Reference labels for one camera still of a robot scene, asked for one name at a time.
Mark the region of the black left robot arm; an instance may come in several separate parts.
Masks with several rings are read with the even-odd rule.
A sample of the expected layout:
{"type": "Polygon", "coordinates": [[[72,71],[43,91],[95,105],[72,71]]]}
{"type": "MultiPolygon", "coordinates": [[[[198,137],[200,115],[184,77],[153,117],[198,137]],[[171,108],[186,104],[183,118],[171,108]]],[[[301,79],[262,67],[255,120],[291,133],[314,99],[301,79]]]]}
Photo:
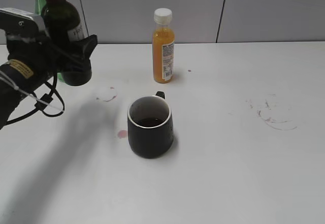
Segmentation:
{"type": "Polygon", "coordinates": [[[37,112],[45,116],[53,97],[63,98],[56,89],[58,74],[65,84],[81,86],[92,77],[90,57],[98,44],[97,35],[73,41],[64,49],[45,34],[33,38],[9,36],[8,61],[1,65],[1,127],[22,121],[37,112]],[[35,107],[30,112],[10,119],[20,102],[30,97],[35,107]]]}

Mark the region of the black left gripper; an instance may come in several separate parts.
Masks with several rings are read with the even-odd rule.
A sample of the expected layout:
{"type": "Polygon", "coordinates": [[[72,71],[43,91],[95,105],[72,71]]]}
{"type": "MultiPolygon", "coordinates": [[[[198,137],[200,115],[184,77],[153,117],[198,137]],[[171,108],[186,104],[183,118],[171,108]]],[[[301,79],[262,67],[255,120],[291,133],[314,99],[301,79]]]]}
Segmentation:
{"type": "Polygon", "coordinates": [[[16,35],[6,35],[6,42],[9,53],[6,75],[19,87],[39,87],[58,72],[90,71],[90,57],[98,45],[98,37],[91,35],[65,48],[53,43],[49,47],[16,35]]]}

